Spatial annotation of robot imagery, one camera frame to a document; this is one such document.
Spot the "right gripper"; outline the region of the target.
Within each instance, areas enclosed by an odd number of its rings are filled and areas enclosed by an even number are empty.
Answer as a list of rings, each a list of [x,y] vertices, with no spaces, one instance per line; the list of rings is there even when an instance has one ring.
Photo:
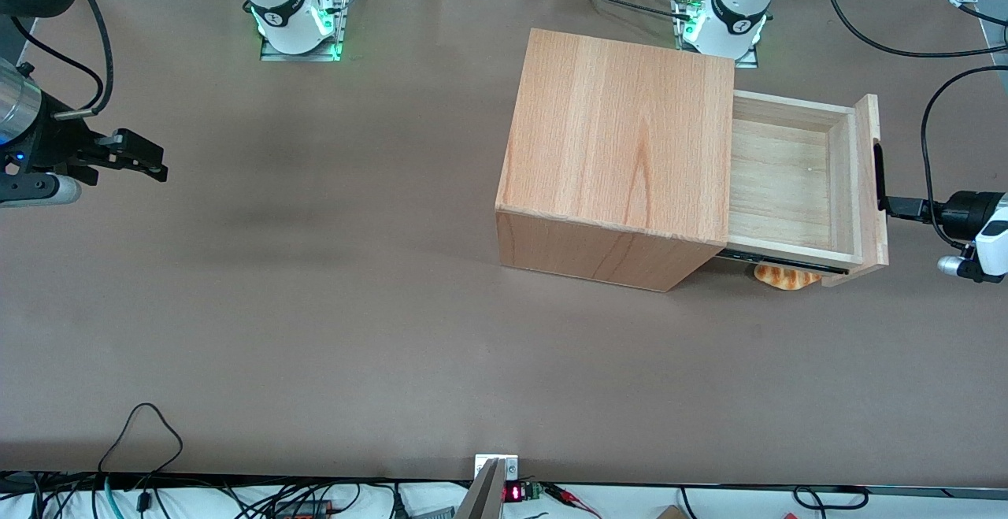
[[[167,181],[163,164],[165,150],[131,129],[115,129],[100,136],[82,118],[55,120],[54,113],[69,107],[54,97],[43,97],[39,115],[31,127],[12,141],[3,143],[2,167],[16,165],[25,173],[55,173],[87,186],[98,184],[96,167],[131,170],[156,182]],[[104,156],[95,155],[96,147]]]

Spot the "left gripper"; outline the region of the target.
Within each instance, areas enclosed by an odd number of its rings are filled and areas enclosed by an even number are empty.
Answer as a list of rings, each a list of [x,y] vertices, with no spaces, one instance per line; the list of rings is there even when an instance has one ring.
[[[924,198],[883,196],[878,208],[897,220],[937,225],[939,234],[960,250],[958,256],[937,261],[943,274],[960,278],[1004,278],[1007,274],[1005,193],[959,191],[939,208]]]

